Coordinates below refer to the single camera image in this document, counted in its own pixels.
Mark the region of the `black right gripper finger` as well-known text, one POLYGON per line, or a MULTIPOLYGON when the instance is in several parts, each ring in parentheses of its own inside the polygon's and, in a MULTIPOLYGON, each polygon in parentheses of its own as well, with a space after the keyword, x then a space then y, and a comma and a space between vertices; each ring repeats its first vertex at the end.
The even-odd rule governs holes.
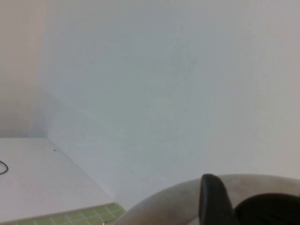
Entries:
POLYGON ((236 216, 222 180, 213 174, 201 177, 199 222, 201 225, 235 225, 236 216))

